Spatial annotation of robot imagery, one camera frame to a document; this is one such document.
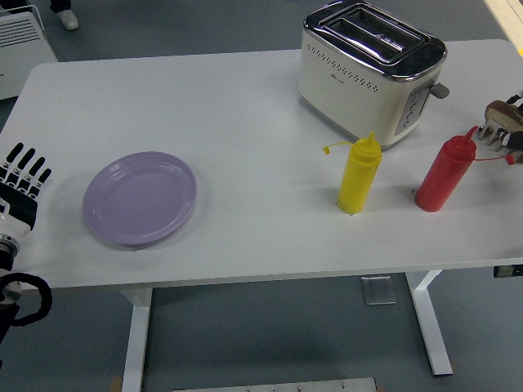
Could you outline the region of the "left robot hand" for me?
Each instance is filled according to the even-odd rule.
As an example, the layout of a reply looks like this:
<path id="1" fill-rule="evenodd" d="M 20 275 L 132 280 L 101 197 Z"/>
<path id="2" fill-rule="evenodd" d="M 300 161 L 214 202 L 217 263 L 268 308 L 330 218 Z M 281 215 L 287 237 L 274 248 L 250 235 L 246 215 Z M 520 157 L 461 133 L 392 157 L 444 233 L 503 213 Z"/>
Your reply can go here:
<path id="1" fill-rule="evenodd" d="M 1 161 L 1 239 L 20 241 L 33 230 L 38 197 L 52 174 L 46 164 L 21 142 Z"/>

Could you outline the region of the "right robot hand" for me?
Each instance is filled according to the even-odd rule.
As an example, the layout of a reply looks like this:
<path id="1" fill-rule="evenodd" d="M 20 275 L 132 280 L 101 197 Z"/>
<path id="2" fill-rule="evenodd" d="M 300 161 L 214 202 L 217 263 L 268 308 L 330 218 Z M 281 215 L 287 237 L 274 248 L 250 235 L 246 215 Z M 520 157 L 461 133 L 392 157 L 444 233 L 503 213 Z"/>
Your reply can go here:
<path id="1" fill-rule="evenodd" d="M 522 99 L 522 91 L 510 97 L 504 108 L 507 118 L 498 130 L 498 138 L 502 145 L 508 149 L 522 150 L 522 105 L 516 102 Z"/>

